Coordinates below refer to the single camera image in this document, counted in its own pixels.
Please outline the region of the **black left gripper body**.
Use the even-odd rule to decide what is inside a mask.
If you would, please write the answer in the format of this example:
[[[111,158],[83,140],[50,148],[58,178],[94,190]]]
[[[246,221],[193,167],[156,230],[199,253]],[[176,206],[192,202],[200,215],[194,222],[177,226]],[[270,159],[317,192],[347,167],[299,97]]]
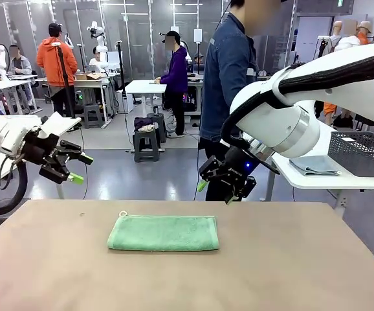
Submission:
[[[60,137],[41,128],[30,130],[23,140],[23,159],[35,165],[62,166],[57,158]]]

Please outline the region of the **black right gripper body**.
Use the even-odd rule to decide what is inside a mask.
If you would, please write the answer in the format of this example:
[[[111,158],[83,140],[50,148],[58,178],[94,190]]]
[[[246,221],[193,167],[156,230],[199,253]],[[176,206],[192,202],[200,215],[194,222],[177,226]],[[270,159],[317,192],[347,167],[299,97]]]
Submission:
[[[222,161],[219,179],[230,185],[244,185],[255,169],[255,157],[248,152],[231,146]]]

